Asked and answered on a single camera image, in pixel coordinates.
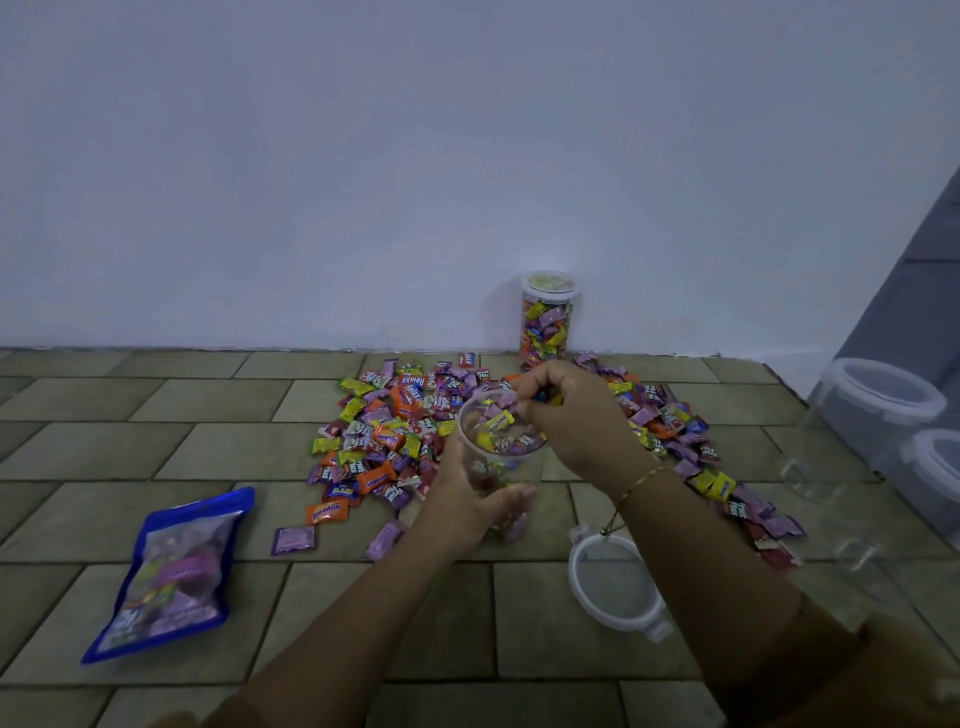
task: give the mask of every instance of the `clear plastic container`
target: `clear plastic container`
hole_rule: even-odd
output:
[[[520,282],[523,312],[520,316],[520,364],[533,369],[549,359],[563,359],[570,333],[573,299],[580,286],[561,271],[536,271]]]
[[[588,614],[610,629],[642,632],[655,643],[673,632],[663,597],[633,541],[593,533],[587,525],[571,530],[570,541],[570,589]]]
[[[960,432],[918,432],[900,448],[900,462],[888,479],[937,533],[960,550]]]
[[[798,442],[784,461],[783,479],[830,480],[817,467],[825,422],[873,470],[883,471],[896,462],[899,446],[946,407],[936,387],[903,369],[869,359],[834,359],[797,424]]]
[[[523,422],[512,410],[512,391],[479,392],[464,403],[457,414],[458,436],[464,440],[464,467],[470,485],[481,495],[513,483],[539,485],[546,461],[546,439],[539,430]],[[513,421],[491,429],[491,411],[510,413]],[[507,541],[526,531],[529,515],[511,514],[496,530]]]

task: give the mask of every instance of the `blue candy bag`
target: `blue candy bag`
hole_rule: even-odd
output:
[[[253,501],[253,488],[241,488],[147,516],[113,617],[81,664],[129,655],[227,621],[224,591],[237,526]]]

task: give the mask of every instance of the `gold bracelet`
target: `gold bracelet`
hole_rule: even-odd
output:
[[[600,529],[600,535],[610,536],[614,531],[619,531],[621,528],[623,528],[623,526],[625,526],[626,523],[621,523],[617,528],[613,528],[613,522],[616,521],[616,517],[620,513],[620,509],[623,508],[623,504],[627,502],[627,498],[632,496],[636,491],[636,489],[646,482],[648,477],[652,477],[657,473],[662,473],[663,471],[668,471],[668,470],[671,470],[671,468],[665,465],[661,465],[659,468],[654,468],[652,471],[650,471],[648,474],[646,474],[640,480],[634,483],[633,486],[631,486],[626,493],[620,496],[620,500],[616,503],[616,507],[613,509],[613,515],[610,518],[610,522]]]

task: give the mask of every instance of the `white jar lid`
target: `white jar lid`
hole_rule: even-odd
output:
[[[900,457],[937,493],[960,502],[960,432],[925,429],[903,444]]]
[[[820,379],[845,400],[900,425],[931,422],[947,408],[947,398],[930,382],[882,361],[834,359]]]
[[[567,575],[580,606],[594,619],[621,632],[642,632],[658,643],[673,631],[664,616],[663,597],[636,544],[613,534],[587,535],[588,526],[570,531],[575,546]]]
[[[545,303],[566,303],[580,293],[576,279],[563,271],[534,271],[524,276],[520,285],[525,294]]]

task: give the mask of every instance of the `candy-filled jar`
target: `candy-filled jar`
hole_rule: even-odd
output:
[[[569,273],[537,271],[525,276],[521,287],[521,366],[533,369],[543,361],[563,359],[573,299],[580,293],[577,282]]]
[[[491,390],[470,398],[457,415],[456,436],[464,440],[464,468],[477,493],[489,495],[513,483],[540,484],[546,439],[517,414],[513,392]],[[528,525],[524,511],[510,514],[493,530],[514,541]]]

